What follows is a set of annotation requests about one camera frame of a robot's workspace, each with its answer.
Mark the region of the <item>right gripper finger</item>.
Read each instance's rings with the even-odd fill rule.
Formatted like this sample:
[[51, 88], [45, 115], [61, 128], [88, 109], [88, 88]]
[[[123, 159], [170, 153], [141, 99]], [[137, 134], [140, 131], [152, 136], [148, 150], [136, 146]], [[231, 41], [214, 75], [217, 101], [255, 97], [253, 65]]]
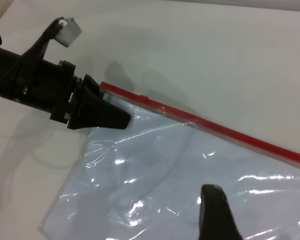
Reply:
[[223, 189], [204, 184], [200, 192], [199, 239], [241, 240], [241, 236]]

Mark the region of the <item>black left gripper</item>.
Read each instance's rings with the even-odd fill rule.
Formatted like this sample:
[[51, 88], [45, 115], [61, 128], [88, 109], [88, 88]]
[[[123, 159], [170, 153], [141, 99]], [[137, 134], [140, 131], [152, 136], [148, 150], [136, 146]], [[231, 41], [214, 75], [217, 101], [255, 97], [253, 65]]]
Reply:
[[131, 115], [104, 100], [99, 84], [88, 74], [77, 79], [69, 114], [75, 68], [74, 64], [64, 60], [59, 64], [43, 59], [25, 63], [16, 77], [16, 99], [21, 104], [49, 113], [53, 121], [68, 122], [67, 127], [71, 130], [96, 127], [126, 129]]

